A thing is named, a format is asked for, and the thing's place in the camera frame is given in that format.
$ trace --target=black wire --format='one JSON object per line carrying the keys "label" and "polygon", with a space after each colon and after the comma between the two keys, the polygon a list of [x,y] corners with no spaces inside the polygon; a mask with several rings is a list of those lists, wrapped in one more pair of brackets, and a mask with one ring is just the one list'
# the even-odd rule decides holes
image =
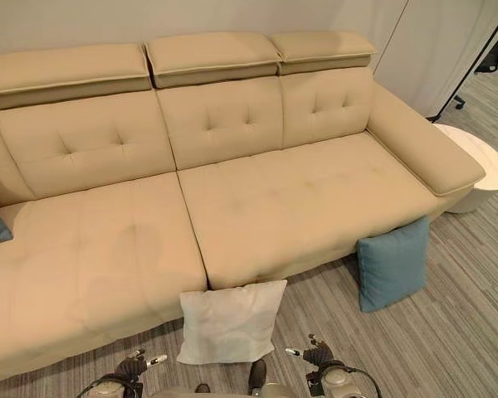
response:
{"label": "black wire", "polygon": [[92,381],[82,392],[80,392],[76,398],[81,398],[84,394],[86,394],[87,391],[91,390],[92,388],[94,388],[94,385],[95,383],[98,381]]}
{"label": "black wire", "polygon": [[363,375],[366,375],[373,382],[374,388],[376,388],[376,394],[377,394],[378,398],[382,398],[382,391],[380,390],[380,387],[378,386],[378,383],[366,371],[362,371],[361,369],[356,369],[355,367],[348,367],[348,366],[345,368],[345,370],[347,372],[349,372],[349,373],[358,372],[358,373],[361,373]]}

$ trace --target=white cabinet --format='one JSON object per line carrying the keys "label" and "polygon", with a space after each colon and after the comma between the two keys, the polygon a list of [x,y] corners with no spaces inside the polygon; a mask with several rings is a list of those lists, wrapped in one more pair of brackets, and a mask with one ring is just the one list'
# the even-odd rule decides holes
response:
{"label": "white cabinet", "polygon": [[497,25],[498,0],[409,0],[375,78],[435,116]]}

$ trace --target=sofa armrest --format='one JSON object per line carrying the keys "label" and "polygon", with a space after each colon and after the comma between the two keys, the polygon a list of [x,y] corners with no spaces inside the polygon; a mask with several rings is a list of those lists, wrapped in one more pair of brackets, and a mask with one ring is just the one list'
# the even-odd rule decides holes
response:
{"label": "sofa armrest", "polygon": [[481,165],[433,124],[374,83],[368,131],[434,195],[443,197],[480,181]]}

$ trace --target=cable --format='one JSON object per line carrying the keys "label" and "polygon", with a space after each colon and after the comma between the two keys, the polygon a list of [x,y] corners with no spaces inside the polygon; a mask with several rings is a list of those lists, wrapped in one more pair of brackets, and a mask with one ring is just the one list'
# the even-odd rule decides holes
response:
{"label": "cable", "polygon": [[362,371],[361,369],[356,369],[355,367],[349,367],[349,366],[346,366],[344,370],[347,371],[348,373],[357,372],[366,375],[371,380],[371,382],[373,382],[378,398],[382,398],[382,391],[380,390],[378,383],[376,382],[376,380],[374,380],[374,377],[369,375],[366,371]]}

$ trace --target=sectional sofa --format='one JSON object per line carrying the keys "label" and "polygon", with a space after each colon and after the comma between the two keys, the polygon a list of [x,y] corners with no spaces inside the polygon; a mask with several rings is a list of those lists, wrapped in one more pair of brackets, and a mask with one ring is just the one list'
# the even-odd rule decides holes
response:
{"label": "sectional sofa", "polygon": [[214,32],[0,55],[0,380],[462,199],[483,170],[373,80],[373,53]]}

